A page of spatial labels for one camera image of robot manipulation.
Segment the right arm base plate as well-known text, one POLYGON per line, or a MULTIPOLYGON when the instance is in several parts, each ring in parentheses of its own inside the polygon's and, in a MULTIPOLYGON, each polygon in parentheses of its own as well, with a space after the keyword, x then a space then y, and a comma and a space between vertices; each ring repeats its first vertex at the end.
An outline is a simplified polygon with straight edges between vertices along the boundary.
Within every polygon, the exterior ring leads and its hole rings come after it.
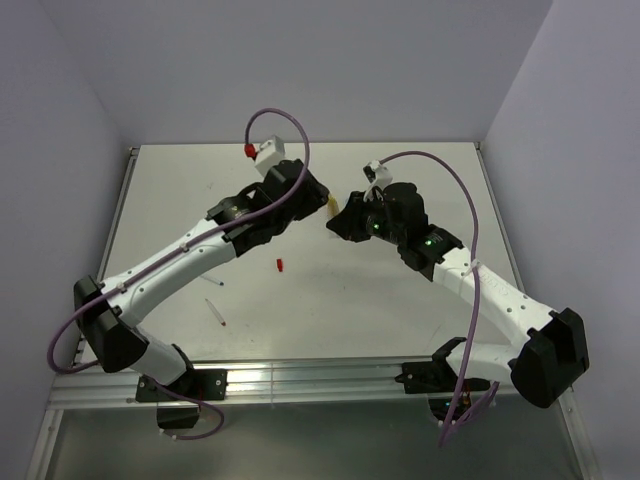
POLYGON ((458 376, 445 361, 405 362, 394 378, 404 392, 412 394, 453 393, 458 376))

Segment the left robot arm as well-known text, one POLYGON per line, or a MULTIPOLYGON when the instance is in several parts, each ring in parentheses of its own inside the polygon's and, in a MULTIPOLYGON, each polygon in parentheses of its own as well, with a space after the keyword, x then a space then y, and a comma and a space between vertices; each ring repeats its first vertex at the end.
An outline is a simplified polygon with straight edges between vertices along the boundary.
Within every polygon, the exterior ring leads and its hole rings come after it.
POLYGON ((324 207, 329 191, 300 160, 283 160, 238 194, 222 199, 181 238, 132 269, 102 282, 90 276, 74 287, 76 320, 106 373, 131 368, 158 381, 172 399, 195 386, 186 355, 145 333, 140 324, 193 280, 282 234, 324 207))

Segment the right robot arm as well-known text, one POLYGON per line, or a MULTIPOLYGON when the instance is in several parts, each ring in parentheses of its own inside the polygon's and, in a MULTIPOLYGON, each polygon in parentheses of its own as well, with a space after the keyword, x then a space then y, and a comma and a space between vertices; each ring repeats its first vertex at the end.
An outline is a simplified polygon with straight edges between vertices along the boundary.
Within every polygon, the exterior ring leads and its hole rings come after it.
POLYGON ((378 238, 393 244, 402 261, 429 281, 470 304, 507 339, 469 352, 462 342, 433 365, 435 383, 452 390, 472 379, 512 385, 536 407, 551 406, 590 367, 581 316, 557 311, 518 290, 447 230, 432 224, 412 183, 393 183, 372 199, 351 193, 327 228, 354 243, 378 238))

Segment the yellow highlighter marker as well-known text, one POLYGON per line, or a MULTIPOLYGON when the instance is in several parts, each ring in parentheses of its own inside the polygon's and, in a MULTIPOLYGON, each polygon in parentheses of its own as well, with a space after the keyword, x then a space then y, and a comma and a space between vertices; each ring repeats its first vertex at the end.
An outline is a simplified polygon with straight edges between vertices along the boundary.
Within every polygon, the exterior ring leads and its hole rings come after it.
POLYGON ((334 218, 339 214, 338 202, 332 195, 328 197, 327 211, 328 211, 328 217, 330 219, 334 218))

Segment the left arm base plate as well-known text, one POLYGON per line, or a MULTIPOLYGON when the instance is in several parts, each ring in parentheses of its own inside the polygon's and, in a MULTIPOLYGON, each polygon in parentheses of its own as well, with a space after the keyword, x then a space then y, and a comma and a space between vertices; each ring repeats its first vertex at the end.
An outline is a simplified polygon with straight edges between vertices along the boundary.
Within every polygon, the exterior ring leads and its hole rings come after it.
POLYGON ((227 387, 226 369, 204 368, 188 370, 168 386, 155 383, 147 376, 138 380, 135 400, 138 403, 160 403, 171 401, 221 401, 227 387))

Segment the thin red pen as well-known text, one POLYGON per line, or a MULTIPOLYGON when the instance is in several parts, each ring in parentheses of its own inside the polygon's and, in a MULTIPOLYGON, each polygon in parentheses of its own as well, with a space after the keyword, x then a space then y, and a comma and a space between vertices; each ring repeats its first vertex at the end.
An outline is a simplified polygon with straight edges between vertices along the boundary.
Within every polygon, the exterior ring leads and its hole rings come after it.
POLYGON ((214 317, 217 319, 217 321, 219 322, 219 324, 223 327, 225 327, 227 325, 223 315, 219 312, 219 310, 215 307, 215 305, 207 298, 204 299, 205 303, 207 305, 207 307, 209 308, 209 310, 211 311, 211 313, 214 315, 214 317))

